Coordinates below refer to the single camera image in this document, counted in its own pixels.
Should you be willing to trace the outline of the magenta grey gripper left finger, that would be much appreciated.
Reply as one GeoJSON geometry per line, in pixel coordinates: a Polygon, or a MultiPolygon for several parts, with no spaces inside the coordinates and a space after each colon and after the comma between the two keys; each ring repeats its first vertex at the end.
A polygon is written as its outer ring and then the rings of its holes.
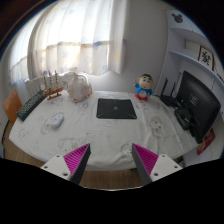
{"type": "Polygon", "coordinates": [[[86,144],[64,156],[57,154],[46,162],[42,169],[79,185],[90,154],[90,145],[86,144]]]}

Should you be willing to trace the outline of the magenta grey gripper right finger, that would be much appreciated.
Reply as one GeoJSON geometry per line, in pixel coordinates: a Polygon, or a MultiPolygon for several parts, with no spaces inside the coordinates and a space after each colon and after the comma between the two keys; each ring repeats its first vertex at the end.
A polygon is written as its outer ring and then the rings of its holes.
{"type": "Polygon", "coordinates": [[[150,184],[182,169],[166,154],[157,155],[137,144],[132,144],[132,156],[143,185],[150,184]]]}

